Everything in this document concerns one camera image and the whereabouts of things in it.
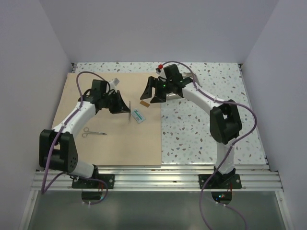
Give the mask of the small metal scissors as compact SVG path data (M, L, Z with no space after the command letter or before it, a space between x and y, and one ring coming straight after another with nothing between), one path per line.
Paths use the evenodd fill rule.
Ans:
M88 127L85 127L83 129L82 137L86 138L88 135L101 135L101 136L104 136L104 135L107 135L107 133L91 131Z

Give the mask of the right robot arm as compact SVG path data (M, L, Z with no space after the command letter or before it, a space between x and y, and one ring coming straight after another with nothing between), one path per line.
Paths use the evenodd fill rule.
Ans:
M160 64L156 69L157 77L148 78L141 100L151 99L150 103L165 103L167 95L173 93L187 99L205 111L209 119L212 138L217 144L215 169L219 172L213 178L214 184L225 188L231 182L229 173L234 170L234 147L239 137L242 122L233 100L223 101L202 90L195 73L183 76L177 64Z

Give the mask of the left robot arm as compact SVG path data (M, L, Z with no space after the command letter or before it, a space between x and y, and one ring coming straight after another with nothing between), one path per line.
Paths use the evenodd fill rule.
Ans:
M73 111L51 130L44 129L39 136L39 165L46 170L58 170L79 177L89 188L100 182L93 164L78 159L75 139L86 123L100 110L108 109L112 114L129 113L124 103L117 78L107 82L93 80L92 86L78 100Z

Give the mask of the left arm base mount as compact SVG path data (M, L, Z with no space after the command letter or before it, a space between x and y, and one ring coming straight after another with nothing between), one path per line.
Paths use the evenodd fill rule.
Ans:
M74 177L71 187L74 189L113 189L115 183L114 174L98 174L95 178Z

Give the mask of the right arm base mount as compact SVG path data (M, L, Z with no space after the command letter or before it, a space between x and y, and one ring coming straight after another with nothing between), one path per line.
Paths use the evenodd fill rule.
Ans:
M217 172L205 185L204 189L241 189L240 175L233 169L229 173Z

